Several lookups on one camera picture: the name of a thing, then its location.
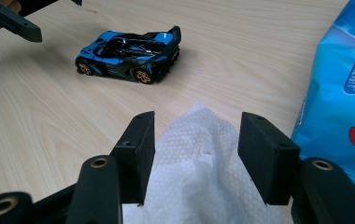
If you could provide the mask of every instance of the blue toy car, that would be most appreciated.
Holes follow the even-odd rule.
[[[133,82],[159,82],[179,55],[180,28],[144,35],[107,31],[76,58],[80,74]]]

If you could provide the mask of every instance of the toy car spoiler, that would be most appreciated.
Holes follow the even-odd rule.
[[[180,27],[174,26],[172,29],[170,29],[168,31],[168,33],[173,35],[172,40],[165,46],[165,48],[163,49],[163,51],[160,54],[151,58],[149,60],[149,63],[155,62],[158,59],[160,59],[161,57],[174,52],[174,50],[176,49],[176,47],[180,43],[180,40],[181,40]]]
[[[38,26],[26,20],[24,17],[46,7],[58,0],[20,0],[21,11],[19,14],[7,7],[0,5],[0,28],[4,27],[10,32],[32,41],[41,42],[41,30]],[[72,0],[79,6],[82,0]]]

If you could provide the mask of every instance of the wooden table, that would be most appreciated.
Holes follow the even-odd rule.
[[[347,0],[63,0],[27,17],[31,43],[0,30],[0,193],[38,201],[108,154],[139,113],[156,112],[156,139],[202,102],[239,130],[241,113],[290,135],[314,53]],[[182,32],[180,59],[159,84],[76,72],[81,48],[106,30]]]

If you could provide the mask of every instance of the wet wipe package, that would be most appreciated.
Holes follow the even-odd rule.
[[[321,39],[292,140],[302,158],[339,164],[355,183],[355,0]]]

